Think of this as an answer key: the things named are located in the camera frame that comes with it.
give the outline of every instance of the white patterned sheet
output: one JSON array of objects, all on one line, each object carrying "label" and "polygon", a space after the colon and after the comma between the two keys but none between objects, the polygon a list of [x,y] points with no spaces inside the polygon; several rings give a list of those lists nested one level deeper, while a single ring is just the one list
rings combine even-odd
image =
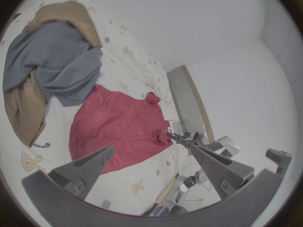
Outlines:
[{"label": "white patterned sheet", "polygon": [[[0,78],[3,78],[9,44],[28,21],[34,18],[36,11],[41,6],[65,1],[68,0],[37,0],[9,25],[0,41]],[[121,91],[136,99],[144,99],[148,92],[154,92],[161,99],[159,105],[164,119],[170,121],[172,129],[172,123],[179,118],[161,63],[142,48],[119,21],[106,15],[88,0],[76,1],[88,9],[104,45],[101,57],[101,71],[104,76],[99,78],[97,83],[111,91]],[[21,185],[21,179],[38,168],[49,173],[51,169],[71,161],[68,148],[69,132],[76,112],[76,106],[63,107],[56,97],[51,97],[45,112],[46,126],[36,142],[40,145],[50,142],[51,146],[28,148],[13,132],[3,100],[0,100],[0,168],[17,200],[41,226],[49,224],[32,205]],[[144,162],[101,175],[85,201],[111,211],[140,215],[153,206],[157,197],[179,171],[187,155],[187,149],[174,143]],[[25,160],[33,162],[31,168],[23,167]]]}]

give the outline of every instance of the brown garment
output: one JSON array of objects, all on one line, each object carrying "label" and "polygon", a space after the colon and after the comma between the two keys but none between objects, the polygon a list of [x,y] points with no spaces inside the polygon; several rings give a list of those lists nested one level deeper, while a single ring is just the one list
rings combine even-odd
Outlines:
[{"label": "brown garment", "polygon": [[[24,27],[22,33],[51,21],[68,23],[76,28],[93,48],[99,50],[102,47],[87,10],[76,1],[43,6],[36,12],[34,19]],[[6,114],[15,134],[21,142],[30,147],[45,126],[44,92],[40,89],[34,72],[32,71],[21,85],[3,93],[3,96]]]},{"label": "brown garment", "polygon": [[44,92],[31,72],[28,78],[14,89],[3,93],[4,107],[15,134],[30,146],[44,129]]},{"label": "brown garment", "polygon": [[83,5],[76,1],[43,6],[36,12],[34,19],[25,26],[22,32],[27,33],[41,24],[51,21],[70,24],[78,30],[93,48],[99,50],[102,47],[95,26],[89,17],[87,10]]}]

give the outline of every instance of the red jacket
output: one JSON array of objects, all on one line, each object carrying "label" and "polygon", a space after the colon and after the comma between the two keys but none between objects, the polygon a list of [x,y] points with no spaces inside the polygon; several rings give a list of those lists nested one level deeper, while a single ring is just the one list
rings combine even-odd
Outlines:
[{"label": "red jacket", "polygon": [[115,154],[102,174],[140,163],[172,145],[166,132],[160,99],[152,92],[138,100],[95,85],[71,126],[69,149],[73,160],[108,145]]}]

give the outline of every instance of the blue round logo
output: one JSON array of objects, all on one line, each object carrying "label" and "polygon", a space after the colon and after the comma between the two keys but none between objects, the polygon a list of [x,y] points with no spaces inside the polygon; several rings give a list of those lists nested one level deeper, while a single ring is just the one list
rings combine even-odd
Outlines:
[{"label": "blue round logo", "polygon": [[158,206],[153,210],[153,215],[158,216],[167,216],[169,215],[169,208],[166,206]]}]

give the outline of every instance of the blue-gray garment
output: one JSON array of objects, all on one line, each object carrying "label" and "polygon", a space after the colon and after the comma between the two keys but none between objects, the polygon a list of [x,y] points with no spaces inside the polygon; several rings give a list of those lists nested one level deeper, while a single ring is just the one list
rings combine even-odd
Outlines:
[{"label": "blue-gray garment", "polygon": [[82,103],[93,89],[100,55],[75,28],[50,22],[18,35],[6,54],[3,92],[20,85],[34,70],[40,88],[63,106]]}]

